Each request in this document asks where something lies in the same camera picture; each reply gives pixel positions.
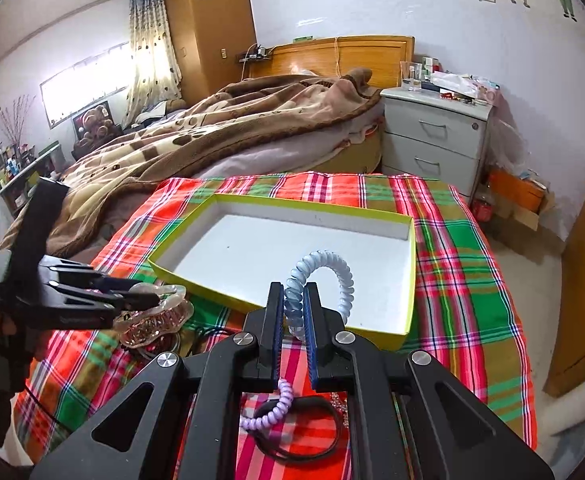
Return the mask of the white two-drawer nightstand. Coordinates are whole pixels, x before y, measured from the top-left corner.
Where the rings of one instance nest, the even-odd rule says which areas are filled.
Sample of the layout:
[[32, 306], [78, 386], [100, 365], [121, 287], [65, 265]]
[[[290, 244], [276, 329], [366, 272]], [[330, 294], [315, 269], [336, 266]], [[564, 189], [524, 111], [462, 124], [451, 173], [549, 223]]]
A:
[[443, 99], [426, 90], [390, 88], [381, 97], [383, 173], [436, 179], [470, 200], [486, 158], [493, 107]]

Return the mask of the dotted cream window curtain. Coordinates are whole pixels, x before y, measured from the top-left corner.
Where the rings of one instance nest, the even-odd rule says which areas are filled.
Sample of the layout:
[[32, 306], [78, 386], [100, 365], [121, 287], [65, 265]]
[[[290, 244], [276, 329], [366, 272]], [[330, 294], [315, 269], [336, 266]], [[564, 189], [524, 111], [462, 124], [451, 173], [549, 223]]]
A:
[[132, 74], [122, 119], [125, 127], [146, 108], [182, 96], [182, 73], [164, 0], [130, 0], [129, 29]]

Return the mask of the cream translucent hair claw clip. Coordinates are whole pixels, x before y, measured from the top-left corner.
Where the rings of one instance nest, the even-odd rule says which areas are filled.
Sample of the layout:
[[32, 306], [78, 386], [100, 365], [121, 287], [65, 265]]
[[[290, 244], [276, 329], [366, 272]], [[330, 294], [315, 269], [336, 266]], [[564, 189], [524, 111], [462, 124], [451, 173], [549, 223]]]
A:
[[186, 298], [187, 289], [183, 285], [137, 283], [131, 287], [131, 292], [154, 294], [159, 304], [144, 311], [124, 311], [114, 320], [114, 330], [125, 347], [145, 347], [161, 336], [176, 334], [194, 314], [194, 306]]

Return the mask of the brown teddy bear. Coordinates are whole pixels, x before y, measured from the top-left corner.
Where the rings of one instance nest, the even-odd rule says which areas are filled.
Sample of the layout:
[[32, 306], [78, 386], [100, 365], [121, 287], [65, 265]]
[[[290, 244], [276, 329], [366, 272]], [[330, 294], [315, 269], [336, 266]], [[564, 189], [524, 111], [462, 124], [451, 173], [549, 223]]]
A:
[[114, 122], [104, 105], [87, 110], [81, 117], [81, 126], [83, 128], [79, 141], [81, 146], [104, 144], [112, 138]]

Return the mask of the cluttered side shelf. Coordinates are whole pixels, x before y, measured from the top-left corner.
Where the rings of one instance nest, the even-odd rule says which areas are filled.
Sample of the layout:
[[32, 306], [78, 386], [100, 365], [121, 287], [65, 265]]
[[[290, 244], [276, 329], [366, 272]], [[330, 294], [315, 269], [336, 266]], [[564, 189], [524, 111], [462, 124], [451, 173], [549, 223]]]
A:
[[30, 200], [38, 180], [42, 178], [57, 180], [68, 167], [68, 162], [61, 144], [55, 141], [40, 151], [38, 157], [26, 162], [17, 172], [12, 172], [12, 168], [15, 167], [12, 162], [8, 167], [6, 174], [8, 180], [0, 177], [0, 197], [15, 219]]

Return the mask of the rose gold rhinestone hair clip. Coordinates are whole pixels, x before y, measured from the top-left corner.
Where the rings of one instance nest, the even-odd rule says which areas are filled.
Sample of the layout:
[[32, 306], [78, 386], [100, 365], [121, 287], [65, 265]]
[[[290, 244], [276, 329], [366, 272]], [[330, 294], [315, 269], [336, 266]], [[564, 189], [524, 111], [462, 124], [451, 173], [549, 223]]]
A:
[[331, 392], [329, 393], [329, 401], [340, 417], [346, 419], [348, 416], [347, 398], [341, 392]]

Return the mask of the dried branch bouquet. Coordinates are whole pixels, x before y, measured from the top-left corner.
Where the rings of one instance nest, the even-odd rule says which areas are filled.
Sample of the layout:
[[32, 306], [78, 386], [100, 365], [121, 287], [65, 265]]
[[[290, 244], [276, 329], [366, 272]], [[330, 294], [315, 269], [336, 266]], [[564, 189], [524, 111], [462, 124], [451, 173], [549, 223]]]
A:
[[20, 94], [8, 106], [0, 108], [0, 129], [9, 145], [22, 144], [24, 126], [34, 101], [33, 94]]

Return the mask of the brown patterned fleece blanket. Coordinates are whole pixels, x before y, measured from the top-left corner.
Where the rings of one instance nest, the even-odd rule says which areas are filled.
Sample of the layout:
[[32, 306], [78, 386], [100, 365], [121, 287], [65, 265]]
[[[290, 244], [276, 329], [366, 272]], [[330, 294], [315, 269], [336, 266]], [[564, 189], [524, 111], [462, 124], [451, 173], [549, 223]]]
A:
[[69, 192], [47, 237], [49, 254], [72, 257], [91, 244], [125, 196], [191, 178], [222, 159], [296, 139], [362, 116], [381, 100], [372, 72], [341, 77], [276, 75], [229, 84], [172, 118], [119, 136], [61, 176]]

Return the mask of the white paper towel roll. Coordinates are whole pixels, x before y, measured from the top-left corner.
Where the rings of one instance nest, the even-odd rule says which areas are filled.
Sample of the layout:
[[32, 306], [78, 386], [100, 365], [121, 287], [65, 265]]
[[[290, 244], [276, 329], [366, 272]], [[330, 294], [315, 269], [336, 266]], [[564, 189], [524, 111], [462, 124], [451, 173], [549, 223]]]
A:
[[539, 418], [543, 434], [554, 436], [585, 421], [585, 381], [551, 401]]

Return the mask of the yellow-green shallow cardboard box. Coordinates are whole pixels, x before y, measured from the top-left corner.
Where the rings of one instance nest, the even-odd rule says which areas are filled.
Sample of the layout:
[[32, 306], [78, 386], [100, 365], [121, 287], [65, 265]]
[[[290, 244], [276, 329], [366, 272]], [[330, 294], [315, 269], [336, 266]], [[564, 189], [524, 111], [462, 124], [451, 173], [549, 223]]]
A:
[[353, 275], [347, 329], [395, 351], [410, 333], [416, 282], [414, 220], [405, 214], [281, 198], [216, 194], [150, 254], [160, 280], [247, 313], [264, 307], [310, 252], [339, 256]]

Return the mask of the tall wooden wardrobe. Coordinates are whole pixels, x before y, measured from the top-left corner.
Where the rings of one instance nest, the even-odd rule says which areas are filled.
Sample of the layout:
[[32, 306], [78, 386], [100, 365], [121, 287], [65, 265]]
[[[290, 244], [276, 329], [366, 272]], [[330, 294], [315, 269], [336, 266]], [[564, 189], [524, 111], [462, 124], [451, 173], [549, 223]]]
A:
[[250, 0], [164, 3], [186, 103], [193, 105], [238, 81], [238, 58], [256, 42]]

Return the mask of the orange storage box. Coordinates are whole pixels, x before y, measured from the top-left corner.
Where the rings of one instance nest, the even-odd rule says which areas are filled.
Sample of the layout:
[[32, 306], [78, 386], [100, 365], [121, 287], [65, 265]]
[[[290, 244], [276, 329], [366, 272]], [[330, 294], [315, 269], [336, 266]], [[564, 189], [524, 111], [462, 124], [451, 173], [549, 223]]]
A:
[[492, 167], [489, 171], [488, 184], [493, 193], [524, 209], [538, 212], [542, 206], [545, 192], [539, 185], [521, 180], [503, 169]]

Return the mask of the clear drinking glass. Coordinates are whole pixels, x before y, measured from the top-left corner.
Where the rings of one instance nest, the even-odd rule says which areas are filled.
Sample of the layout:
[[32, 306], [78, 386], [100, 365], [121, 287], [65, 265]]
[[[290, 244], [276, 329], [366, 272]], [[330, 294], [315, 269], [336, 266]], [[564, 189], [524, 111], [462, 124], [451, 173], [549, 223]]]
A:
[[407, 91], [419, 91], [422, 89], [422, 65], [415, 62], [402, 61], [401, 88]]

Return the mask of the wooden bed headboard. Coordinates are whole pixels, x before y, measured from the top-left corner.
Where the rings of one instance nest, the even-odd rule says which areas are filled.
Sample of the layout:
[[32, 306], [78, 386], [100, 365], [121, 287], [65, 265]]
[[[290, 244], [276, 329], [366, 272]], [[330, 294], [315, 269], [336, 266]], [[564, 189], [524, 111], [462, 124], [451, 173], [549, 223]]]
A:
[[268, 51], [265, 60], [247, 65], [246, 76], [301, 74], [339, 77], [354, 68], [372, 71], [370, 85], [395, 88], [401, 82], [401, 63], [413, 60], [412, 36], [346, 36], [283, 44]]

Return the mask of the red green plaid tablecloth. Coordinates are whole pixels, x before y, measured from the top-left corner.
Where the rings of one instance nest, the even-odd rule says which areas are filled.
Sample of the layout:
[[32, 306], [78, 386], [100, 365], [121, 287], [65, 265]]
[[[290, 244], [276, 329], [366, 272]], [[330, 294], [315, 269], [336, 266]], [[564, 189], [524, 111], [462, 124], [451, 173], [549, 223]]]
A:
[[[405, 349], [433, 354], [530, 446], [538, 443], [527, 341], [514, 300], [462, 195], [435, 180], [381, 174], [267, 174], [174, 178], [142, 194], [93, 266], [155, 278], [148, 257], [212, 194], [330, 203], [407, 214], [415, 221], [416, 287]], [[110, 332], [60, 333], [16, 401], [18, 441], [32, 460], [53, 451], [143, 367]]]

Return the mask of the black smart wristband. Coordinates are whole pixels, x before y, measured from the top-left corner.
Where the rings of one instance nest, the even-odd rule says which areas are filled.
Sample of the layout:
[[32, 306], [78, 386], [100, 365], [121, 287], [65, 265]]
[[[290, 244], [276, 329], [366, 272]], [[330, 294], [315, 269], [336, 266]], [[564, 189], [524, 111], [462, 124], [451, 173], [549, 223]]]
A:
[[248, 420], [243, 420], [242, 429], [259, 451], [282, 464], [329, 458], [340, 447], [345, 429], [343, 418], [326, 396], [296, 396], [287, 403], [281, 394], [257, 408], [251, 420], [258, 419], [260, 426], [248, 426]]

